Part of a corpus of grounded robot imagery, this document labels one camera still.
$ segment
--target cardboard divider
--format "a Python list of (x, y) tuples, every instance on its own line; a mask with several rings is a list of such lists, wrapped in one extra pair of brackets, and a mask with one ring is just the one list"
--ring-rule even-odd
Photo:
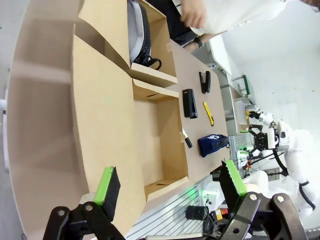
[(178, 97), (177, 92), (133, 80), (138, 160), (147, 200), (188, 176)]
[[(130, 64), (126, 1), (115, 4), (112, 0), (85, 0), (78, 17), (95, 28), (105, 39), (105, 56), (132, 78), (159, 87), (177, 84), (167, 19), (148, 2), (143, 0), (138, 2), (145, 7), (147, 12), (151, 35), (151, 56), (162, 61), (162, 67), (159, 70), (153, 69), (157, 67), (157, 63), (151, 67), (137, 63)], [(91, 45), (80, 34), (76, 35)]]

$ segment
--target blue pouch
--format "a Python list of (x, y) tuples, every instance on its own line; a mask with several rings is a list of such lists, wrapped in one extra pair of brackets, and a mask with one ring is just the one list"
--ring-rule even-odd
[(229, 148), (229, 139), (222, 134), (211, 134), (198, 139), (201, 156), (204, 158), (221, 148)]

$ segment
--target cardboard panel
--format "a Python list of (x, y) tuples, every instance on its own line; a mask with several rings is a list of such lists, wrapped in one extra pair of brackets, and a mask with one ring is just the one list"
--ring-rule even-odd
[(175, 77), (175, 73), (169, 75), (167, 73), (161, 72), (158, 70), (154, 70), (151, 67), (146, 67), (137, 63), (133, 63), (131, 68), (127, 70), (127, 73), (134, 79), (143, 80), (149, 84), (159, 86), (159, 87), (169, 87), (178, 83), (177, 78)]
[(172, 55), (167, 21), (161, 20), (150, 25), (151, 55), (162, 61), (160, 71), (176, 77), (176, 68)]
[(127, 1), (85, 0), (78, 17), (93, 26), (130, 66)]
[(165, 179), (178, 180), (188, 176), (185, 143), (181, 143), (182, 124), (178, 99), (159, 101), (157, 121)]
[(153, 199), (175, 188), (176, 181), (188, 180), (179, 93), (134, 79), (133, 96), (145, 197)]
[(77, 36), (72, 57), (78, 144), (89, 191), (97, 190), (105, 167), (117, 167), (121, 188), (113, 224), (124, 235), (146, 203), (134, 144), (132, 79)]
[(99, 52), (101, 52), (101, 39), (105, 39), (105, 56), (133, 78), (160, 87), (177, 84), (166, 17), (149, 3), (143, 0), (139, 3), (145, 7), (148, 15), (151, 56), (162, 61), (159, 70), (153, 69), (158, 66), (157, 63), (151, 67), (136, 63), (130, 65), (127, 2), (124, 0), (116, 4), (111, 0), (85, 0), (78, 17), (91, 25), (96, 30), (97, 36), (85, 33), (86, 30), (93, 31), (87, 26), (84, 27), (82, 22), (77, 22), (81, 29), (76, 30), (76, 35)]
[(153, 86), (143, 81), (133, 79), (133, 94), (135, 97), (145, 98), (149, 100), (160, 100), (168, 97), (178, 98), (179, 93), (162, 87)]

